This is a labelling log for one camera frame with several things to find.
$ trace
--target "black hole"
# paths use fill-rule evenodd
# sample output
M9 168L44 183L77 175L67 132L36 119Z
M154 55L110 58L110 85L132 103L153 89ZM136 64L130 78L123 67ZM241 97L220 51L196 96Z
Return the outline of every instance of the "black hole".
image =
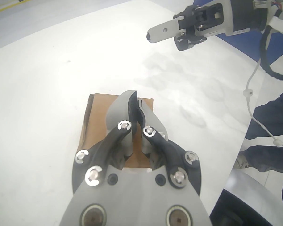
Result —
M115 173L112 173L108 176L107 181L109 185L115 185L118 182L119 178Z
M159 186L163 186L166 183L166 178L162 174L158 174L155 181Z

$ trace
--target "metal bolt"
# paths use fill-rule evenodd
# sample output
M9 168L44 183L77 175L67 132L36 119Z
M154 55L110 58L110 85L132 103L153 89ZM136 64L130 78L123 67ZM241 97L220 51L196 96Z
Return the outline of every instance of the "metal bolt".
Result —
M176 205L169 209L166 214L167 226L191 226L193 225L192 219L188 211L180 206Z
M180 184L185 179L185 175L181 171L175 172L174 178L178 184Z
M148 134L152 134L152 133L153 133L153 128L148 127L148 128L146 129L146 131L147 131Z
M78 159L84 159L85 154L83 152L78 154Z
M127 127L128 127L128 123L122 122L122 123L121 123L121 127L122 127L123 129L127 128Z
M90 167L87 172L85 173L85 182L89 186L96 186L100 183L99 180L99 173L103 169L100 166L93 166Z
M188 164L192 165L194 161L199 160L197 154L195 154L192 151L186 151L185 155L184 155L186 161L188 162Z
M90 175L89 175L89 180L92 181L92 180L96 180L97 177L99 175L99 172L95 169L93 169L91 172L90 172Z
M117 128L119 130L121 130L121 129L130 130L131 123L129 121L127 121L127 120L120 121L119 124L117 125Z
M76 161L76 163L78 163L78 164L83 164L84 163L84 157L86 156L86 155L88 155L89 154L89 152L87 151L87 150L80 150L80 151L78 151L77 152L77 154L75 155L75 161Z
M155 135L156 130L154 130L153 128L151 128L150 126L145 126L143 128L143 133L148 136L148 137L152 137Z
M82 226L103 226L106 224L107 215L101 205L90 205L82 214Z
M187 215L181 210L174 210L171 212L170 217L170 226L188 226L189 220Z

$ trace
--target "white cable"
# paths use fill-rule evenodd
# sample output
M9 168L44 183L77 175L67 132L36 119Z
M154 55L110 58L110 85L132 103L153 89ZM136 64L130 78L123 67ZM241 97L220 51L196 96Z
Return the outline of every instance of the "white cable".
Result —
M271 34L268 35L267 37L267 41L266 41L266 48L268 48L268 45L270 43L270 39L271 39ZM246 89L243 91L243 95L246 97L246 103L247 103L247 110L248 110L248 113L249 115L251 116L251 118L257 123L259 124L272 138L273 138L273 144L275 146L282 146L283 147L283 142L274 137L272 135L271 132L269 132L269 130L261 123L259 122L252 114L252 112L250 111L250 97L253 95L253 90L252 89L249 89L248 86L250 84L250 81L252 80L252 78L254 77L255 73L257 72L257 70L259 69L259 66L260 66L260 63L261 63L261 59L259 59L253 73L251 74L250 78L247 80L247 83L246 83Z

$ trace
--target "gray metal plate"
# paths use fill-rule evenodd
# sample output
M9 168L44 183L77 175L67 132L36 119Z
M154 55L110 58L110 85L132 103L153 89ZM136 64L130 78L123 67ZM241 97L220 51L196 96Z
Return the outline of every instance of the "gray metal plate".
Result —
M100 204L105 209L106 226L167 225L167 212L174 205L181 205L190 213L192 225L212 225L199 196L190 183L183 189L173 188L168 180L164 186L156 184L157 174L166 177L165 166L154 171L150 169L120 171L109 166L106 177L111 173L118 175L118 182L115 185L109 185L105 181L99 187L91 187L82 182L70 201L60 226L79 225L81 213L91 204Z

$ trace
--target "cable clip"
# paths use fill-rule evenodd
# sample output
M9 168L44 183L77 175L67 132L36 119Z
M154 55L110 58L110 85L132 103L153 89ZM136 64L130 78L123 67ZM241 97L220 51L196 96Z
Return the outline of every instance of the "cable clip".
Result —
M254 92L252 89L245 89L243 91L243 96L245 96L246 98L250 98L253 94Z

